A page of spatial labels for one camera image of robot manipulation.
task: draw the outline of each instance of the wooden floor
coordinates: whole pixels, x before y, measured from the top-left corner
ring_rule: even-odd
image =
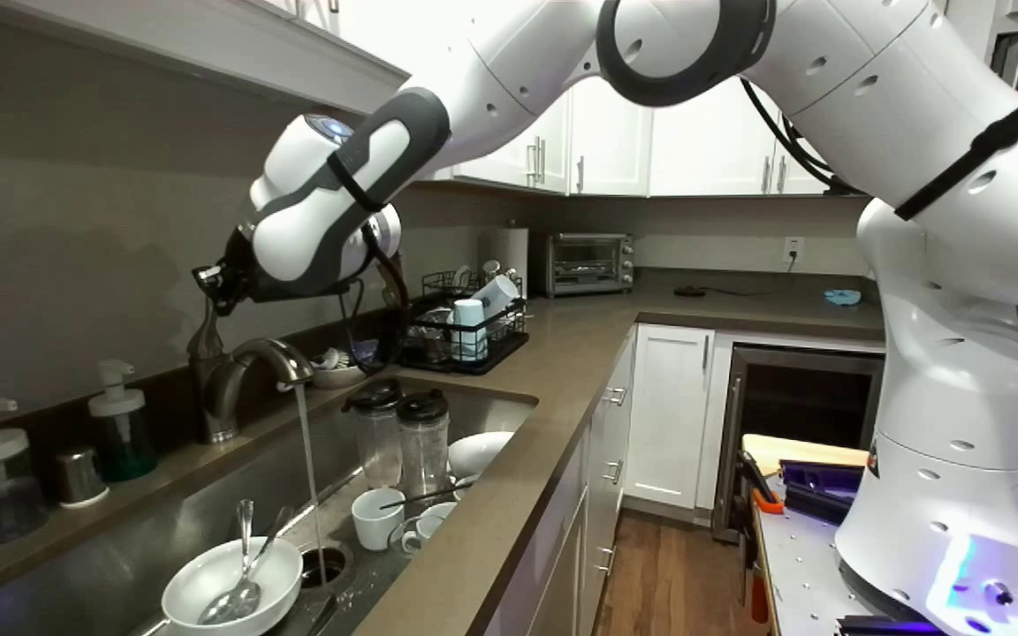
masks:
[[[640,512],[620,519],[620,567],[597,636],[765,636],[741,604],[741,554],[710,531]]]

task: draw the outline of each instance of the robotic arm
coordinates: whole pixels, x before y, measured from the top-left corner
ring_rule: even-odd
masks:
[[[1018,633],[1018,91],[929,0],[467,0],[467,33],[354,134],[287,126],[203,286],[220,312],[335,291],[397,252],[408,179],[499,147],[586,73],[643,107],[746,73],[877,194],[858,240],[886,379],[837,554],[948,633]]]

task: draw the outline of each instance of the stainless steel sink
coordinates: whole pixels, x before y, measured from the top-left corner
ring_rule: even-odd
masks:
[[[534,409],[529,401],[518,396],[440,390],[453,415],[448,438],[518,430]],[[367,487],[356,461],[356,419],[340,403],[315,409],[311,441],[321,501],[301,512],[287,537],[311,550],[311,563],[321,563],[329,577],[304,587],[293,616],[276,628],[278,636],[351,633],[409,563],[400,550],[370,554],[356,548],[348,512],[351,499]],[[208,487],[161,499],[110,534],[0,587],[0,633],[156,633],[166,580],[199,550],[237,537],[237,499],[257,501],[257,531],[267,531],[276,508],[307,505],[304,475],[301,436],[287,429],[278,441]],[[320,621],[329,596],[340,596],[340,604]]]

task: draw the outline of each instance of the dish rack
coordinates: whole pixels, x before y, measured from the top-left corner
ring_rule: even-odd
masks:
[[[419,312],[419,318],[409,318],[404,329],[397,363],[445,373],[486,373],[529,339],[519,333],[519,318],[527,312],[522,299],[489,313],[476,324],[453,324],[448,299],[453,298],[425,299],[425,312]],[[480,359],[459,359],[459,343],[489,355]]]

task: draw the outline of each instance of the faucet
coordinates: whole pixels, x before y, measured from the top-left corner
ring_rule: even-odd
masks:
[[[311,379],[311,359],[298,346],[274,336],[248,339],[228,356],[215,329],[215,307],[208,299],[204,323],[187,343],[187,368],[194,373],[208,445],[223,445],[237,436],[237,392],[255,359],[267,359],[276,370],[278,392],[290,392]]]

